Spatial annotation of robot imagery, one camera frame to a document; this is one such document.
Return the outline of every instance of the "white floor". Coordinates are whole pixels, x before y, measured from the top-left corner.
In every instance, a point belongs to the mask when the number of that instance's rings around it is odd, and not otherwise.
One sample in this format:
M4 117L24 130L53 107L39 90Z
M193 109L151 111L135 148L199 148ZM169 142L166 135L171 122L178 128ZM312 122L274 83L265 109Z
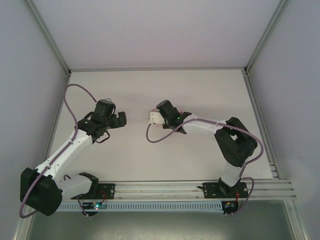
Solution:
M88 172L101 181L218 179L226 161L214 140L175 133L160 143L147 142L148 112L165 99L199 117L237 117L261 137L240 70L74 72L70 83L84 86L97 100L111 98L116 111L127 115L125 127L111 129L109 140L95 143L66 169L71 176ZM95 109L92 99L77 87L69 88L67 100L78 120ZM63 106L51 153L73 129L72 117ZM153 125L149 135L156 140L169 131ZM266 154L250 164L243 176L272 179Z

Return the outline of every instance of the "black mounting plate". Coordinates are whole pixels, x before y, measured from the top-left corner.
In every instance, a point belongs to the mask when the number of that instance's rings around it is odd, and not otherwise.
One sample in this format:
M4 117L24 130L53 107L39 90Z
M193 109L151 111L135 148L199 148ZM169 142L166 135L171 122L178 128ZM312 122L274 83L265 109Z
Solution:
M99 183L98 189L94 196L88 194L80 194L78 195L79 199L82 200L103 200L104 196L100 190L103 190L106 193L105 199L110 200L114 199L115 196L116 185L114 183Z
M227 194L223 194L219 189L218 182L204 182L201 187L205 199L236 199L237 191L239 198L246 199L248 197L247 184L245 182L238 182L233 186Z

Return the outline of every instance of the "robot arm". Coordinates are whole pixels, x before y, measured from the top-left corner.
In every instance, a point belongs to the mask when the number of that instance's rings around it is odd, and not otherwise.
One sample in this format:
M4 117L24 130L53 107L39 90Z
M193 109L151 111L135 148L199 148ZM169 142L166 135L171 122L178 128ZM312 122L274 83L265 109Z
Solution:
M94 112L88 113L77 122L77 127L71 136L49 159L35 169L26 168L22 172L20 178L22 204L25 202L49 216L58 209L63 199L70 199L79 194L95 195L99 184L97 177L86 172L65 181L63 177L65 170L77 157L96 143L104 133L109 135L109 129L121 128L127 124L126 113L119 112L117 117L115 109L116 105L109 98L99 100Z
M190 112L180 113L169 100L162 101L156 108L164 119L163 128L175 129L181 126L177 129L179 133L197 134L209 139L216 139L227 161L219 180L222 191L228 191L228 188L232 188L239 182L242 167L258 144L251 136L224 126L228 125L248 131L238 118L232 117L227 121L219 121L219 124L214 124L213 121L198 118Z

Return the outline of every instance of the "white table surface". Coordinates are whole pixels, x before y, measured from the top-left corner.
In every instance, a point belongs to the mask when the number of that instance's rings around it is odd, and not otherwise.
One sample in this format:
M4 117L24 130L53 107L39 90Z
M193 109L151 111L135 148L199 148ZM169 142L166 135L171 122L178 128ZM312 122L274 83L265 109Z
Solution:
M178 181L218 179L226 160L215 140L175 133L160 143L146 140L148 113L168 99L179 110L213 120L239 118L261 138L241 70L165 70L73 72L70 83L87 88L97 100L111 98L116 111L125 111L127 125L111 129L111 138L94 144L65 170L95 175L101 181ZM78 120L95 109L81 89L70 87L67 100ZM52 151L65 142L74 122L63 106ZM153 140L170 130L150 128ZM252 156L259 153L259 147ZM244 177L272 179L266 154L249 164Z

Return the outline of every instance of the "robotic arm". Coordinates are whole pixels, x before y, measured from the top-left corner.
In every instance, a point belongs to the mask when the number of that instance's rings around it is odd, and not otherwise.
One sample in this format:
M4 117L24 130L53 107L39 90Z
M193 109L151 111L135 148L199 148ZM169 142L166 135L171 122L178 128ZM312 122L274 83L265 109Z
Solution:
M109 129L124 127L126 113L115 114L116 105L109 99L99 100L93 112L77 122L75 130L67 141L45 162L35 169L26 168L20 178L20 201L35 210L52 215L63 199L79 194L94 196L98 190L99 179L82 172L73 179L63 181L65 169L94 143L102 143L110 135ZM98 141L104 133L108 137Z
M190 112L180 113L169 100L162 101L156 108L164 120L163 128L176 129L182 134L197 134L216 139L226 160L224 172L219 179L219 189L225 195L230 192L240 181L246 160L258 146L242 122L236 117L216 122L198 118Z

